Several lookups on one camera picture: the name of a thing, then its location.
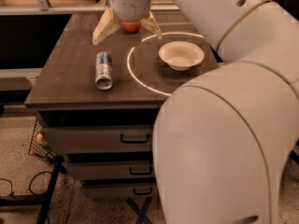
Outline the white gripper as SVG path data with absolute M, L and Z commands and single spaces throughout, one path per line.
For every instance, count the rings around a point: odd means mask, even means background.
M 118 17 L 127 22 L 141 21 L 145 29 L 154 33 L 158 39 L 162 38 L 160 26 L 150 12 L 150 0 L 110 0 L 110 6 L 112 8 L 105 10 L 93 31 L 94 45 L 120 28 Z

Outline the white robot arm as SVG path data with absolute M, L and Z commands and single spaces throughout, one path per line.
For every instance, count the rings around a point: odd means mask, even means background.
M 222 67 L 164 102 L 153 133 L 167 224 L 277 224 L 298 139 L 297 20 L 273 0 L 172 0 Z

